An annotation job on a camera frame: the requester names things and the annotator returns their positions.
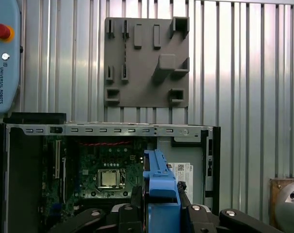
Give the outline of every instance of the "expansion slot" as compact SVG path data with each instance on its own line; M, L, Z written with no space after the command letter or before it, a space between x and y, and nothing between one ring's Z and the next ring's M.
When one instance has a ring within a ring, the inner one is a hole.
M60 163L61 163L61 140L55 141L55 173L54 178L60 178Z

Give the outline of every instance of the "motherboard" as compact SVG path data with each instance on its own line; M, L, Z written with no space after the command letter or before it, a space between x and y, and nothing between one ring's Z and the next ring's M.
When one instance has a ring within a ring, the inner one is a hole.
M129 203L143 182L146 138L57 137L43 142L43 231L87 208L109 211Z

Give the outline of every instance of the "blue plastic part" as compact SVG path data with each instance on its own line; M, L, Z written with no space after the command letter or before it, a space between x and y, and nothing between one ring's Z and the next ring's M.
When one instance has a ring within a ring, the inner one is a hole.
M20 77L20 11L16 0L0 0L0 23L10 26L15 36L10 42L0 40L0 113L9 111ZM9 54L8 60L2 55Z
M148 204L148 232L180 233L180 197L174 173L161 151L146 150L144 156L149 158L150 171L143 172L149 182L149 196L163 200Z

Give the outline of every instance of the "white label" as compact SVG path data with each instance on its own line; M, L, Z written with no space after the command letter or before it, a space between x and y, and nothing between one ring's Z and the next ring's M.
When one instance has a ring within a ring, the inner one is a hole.
M169 163L177 181L186 182L187 197L192 203L193 199L193 166L190 163Z

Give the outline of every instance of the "corrugated metal wall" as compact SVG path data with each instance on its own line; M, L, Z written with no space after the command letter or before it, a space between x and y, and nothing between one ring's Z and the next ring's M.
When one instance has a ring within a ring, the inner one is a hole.
M65 112L75 121L221 126L220 207L232 206L268 222L269 178L294 177L294 6L194 0L18 2L25 52L16 110ZM190 17L188 109L104 108L105 17L172 16Z

